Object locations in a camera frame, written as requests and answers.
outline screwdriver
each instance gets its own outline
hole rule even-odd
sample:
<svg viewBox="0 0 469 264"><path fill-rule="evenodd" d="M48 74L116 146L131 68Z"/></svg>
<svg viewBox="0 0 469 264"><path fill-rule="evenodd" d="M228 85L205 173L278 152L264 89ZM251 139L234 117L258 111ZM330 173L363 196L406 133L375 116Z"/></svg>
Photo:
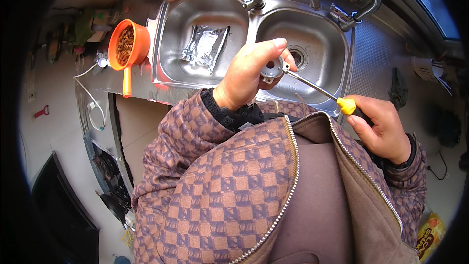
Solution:
<svg viewBox="0 0 469 264"><path fill-rule="evenodd" d="M323 88L321 88L320 86L316 85L315 83L312 83L309 80L307 80L307 79L303 78L302 76L300 76L299 74L288 70L288 67L289 66L286 65L282 69L282 71L286 74L289 74L291 77L305 83L306 85L308 85L310 87L313 87L317 91L321 92L322 94L324 94L327 97L334 100L337 103L337 105L340 107L343 114L359 116L362 119L364 119L366 121L366 123L368 125L370 125L371 127L375 125L372 122L372 120L368 116L366 116L366 114L364 114L363 111L360 108L356 107L355 100L353 100L352 98L336 97L336 96L332 95L331 93L327 92L326 90L324 90Z"/></svg>

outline yellow snack bag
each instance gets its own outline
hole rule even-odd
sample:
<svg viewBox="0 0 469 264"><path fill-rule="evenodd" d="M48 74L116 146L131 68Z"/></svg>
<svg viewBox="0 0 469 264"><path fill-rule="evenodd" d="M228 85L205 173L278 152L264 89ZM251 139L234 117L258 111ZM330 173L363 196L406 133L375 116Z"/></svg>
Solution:
<svg viewBox="0 0 469 264"><path fill-rule="evenodd" d="M443 226L441 218L436 214L432 213L428 219L420 226L418 230L418 241L417 241L417 256L420 259L420 263L425 261L429 255L437 248L443 236L445 235L446 229Z"/></svg>

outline white electrical cord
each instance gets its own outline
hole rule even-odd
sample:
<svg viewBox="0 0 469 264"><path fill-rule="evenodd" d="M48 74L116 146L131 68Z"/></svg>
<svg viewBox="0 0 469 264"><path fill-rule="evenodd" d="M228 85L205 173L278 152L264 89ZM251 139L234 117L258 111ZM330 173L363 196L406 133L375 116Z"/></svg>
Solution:
<svg viewBox="0 0 469 264"><path fill-rule="evenodd" d="M93 102L95 103L95 105L97 106L97 108L99 108L99 110L101 110L101 114L103 115L103 123L101 124L100 127L97 127L95 125L95 123L93 122L93 119L91 118L91 110L88 109L88 115L90 116L90 121L91 121L91 125L97 129L98 131L102 131L104 130L104 126L105 126L105 122L106 122L106 116L104 115L104 111L103 109L101 108L101 106L99 105L99 103L94 99L93 95L91 95L90 91L88 91L85 86L83 86L83 84L81 84L81 82L78 80L79 77L87 74L88 72L90 72L95 66L97 66L97 63L93 64L87 71L85 71L84 73L81 73L77 76L74 76L73 79L77 81L77 83L82 86L83 90L85 90L86 93L88 93L88 95L90 95L91 99L93 100Z"/></svg>

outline aluminum foil package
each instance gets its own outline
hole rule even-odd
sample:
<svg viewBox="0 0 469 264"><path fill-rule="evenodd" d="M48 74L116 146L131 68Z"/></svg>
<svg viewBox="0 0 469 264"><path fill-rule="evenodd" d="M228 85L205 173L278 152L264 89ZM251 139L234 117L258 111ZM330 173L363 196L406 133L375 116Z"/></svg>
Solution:
<svg viewBox="0 0 469 264"><path fill-rule="evenodd" d="M214 30L209 26L193 25L191 39L179 59L188 61L191 66L206 66L212 74L229 31L230 26Z"/></svg>

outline sink drain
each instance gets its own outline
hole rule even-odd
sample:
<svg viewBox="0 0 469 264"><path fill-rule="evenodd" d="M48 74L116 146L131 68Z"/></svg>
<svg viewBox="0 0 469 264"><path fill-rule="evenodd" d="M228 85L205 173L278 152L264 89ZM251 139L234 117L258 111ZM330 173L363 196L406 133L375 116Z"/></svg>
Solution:
<svg viewBox="0 0 469 264"><path fill-rule="evenodd" d="M296 71L302 71L308 64L308 55L306 54L306 51L298 45L290 45L287 49L295 60Z"/></svg>

